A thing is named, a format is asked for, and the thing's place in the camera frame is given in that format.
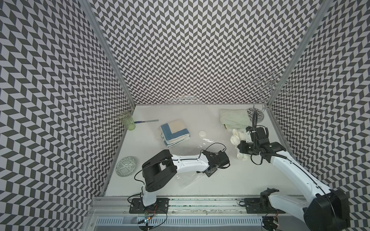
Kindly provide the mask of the white towel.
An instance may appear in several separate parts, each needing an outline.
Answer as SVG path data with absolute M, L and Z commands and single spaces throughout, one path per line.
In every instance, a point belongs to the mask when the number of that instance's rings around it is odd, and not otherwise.
M 246 143 L 251 143 L 252 140 L 251 140 L 250 133 L 246 131 L 242 131 L 242 130 L 233 129 L 230 142 L 235 146 L 237 150 L 237 158 L 241 161 L 250 160 L 250 155 L 242 154 L 240 150 L 238 149 L 238 145 L 241 143 L 241 141 L 245 141 Z

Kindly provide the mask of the pale green towel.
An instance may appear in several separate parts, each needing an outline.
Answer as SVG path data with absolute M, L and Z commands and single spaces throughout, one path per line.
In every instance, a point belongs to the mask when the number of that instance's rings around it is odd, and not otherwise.
M 245 109 L 221 109 L 220 122 L 227 129 L 245 129 L 252 126 L 249 113 Z

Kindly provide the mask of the clear plastic vacuum bag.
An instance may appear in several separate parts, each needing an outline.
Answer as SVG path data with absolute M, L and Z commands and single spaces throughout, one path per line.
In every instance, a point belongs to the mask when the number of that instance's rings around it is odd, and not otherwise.
M 222 126 L 218 122 L 215 107 L 205 105 L 200 99 L 193 96 L 173 98 L 161 104 L 166 116 L 161 121 L 165 124 L 176 119 L 182 119 L 190 132 L 190 138 L 173 146 L 167 147 L 172 155 L 198 155 L 201 150 L 226 150 L 223 143 L 217 143 L 221 136 Z

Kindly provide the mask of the blue and beige towel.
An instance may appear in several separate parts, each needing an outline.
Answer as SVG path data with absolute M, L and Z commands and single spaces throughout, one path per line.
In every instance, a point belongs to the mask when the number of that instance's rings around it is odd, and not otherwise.
M 182 119 L 176 119 L 160 126 L 161 138 L 167 147 L 173 147 L 190 138 L 190 132 Z

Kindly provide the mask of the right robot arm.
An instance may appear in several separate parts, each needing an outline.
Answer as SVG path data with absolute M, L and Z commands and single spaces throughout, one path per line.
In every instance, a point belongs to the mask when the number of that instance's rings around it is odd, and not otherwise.
M 256 199 L 246 198 L 244 206 L 251 213 L 283 211 L 303 221 L 311 231 L 342 231 L 350 227 L 348 196 L 334 190 L 304 169 L 279 142 L 270 142 L 266 127 L 247 127 L 232 131 L 231 142 L 238 149 L 238 159 L 260 157 L 279 169 L 304 196 L 304 200 L 267 188 Z

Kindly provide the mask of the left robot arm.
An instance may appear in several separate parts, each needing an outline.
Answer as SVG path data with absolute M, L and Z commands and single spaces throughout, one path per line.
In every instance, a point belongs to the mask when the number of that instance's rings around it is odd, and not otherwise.
M 157 202 L 157 191 L 162 189 L 175 175 L 194 172 L 211 177 L 218 169 L 230 167 L 230 160 L 225 151 L 216 153 L 201 150 L 198 155 L 172 155 L 163 150 L 142 165 L 144 190 L 142 203 L 150 207 Z

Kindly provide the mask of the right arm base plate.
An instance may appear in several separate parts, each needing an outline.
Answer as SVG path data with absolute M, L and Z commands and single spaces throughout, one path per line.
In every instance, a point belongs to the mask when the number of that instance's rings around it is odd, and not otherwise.
M 274 209 L 270 202 L 262 198 L 244 198 L 242 201 L 239 202 L 239 205 L 241 207 L 245 207 L 248 214 L 263 214 L 263 213 L 279 213 L 279 214 L 285 214 L 286 212 Z

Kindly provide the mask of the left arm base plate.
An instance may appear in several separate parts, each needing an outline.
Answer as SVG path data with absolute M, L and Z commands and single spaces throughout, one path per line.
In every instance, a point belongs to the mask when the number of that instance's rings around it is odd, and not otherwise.
M 131 200 L 130 214 L 166 214 L 169 208 L 169 198 L 158 198 L 157 201 L 148 207 L 143 205 L 141 198 Z

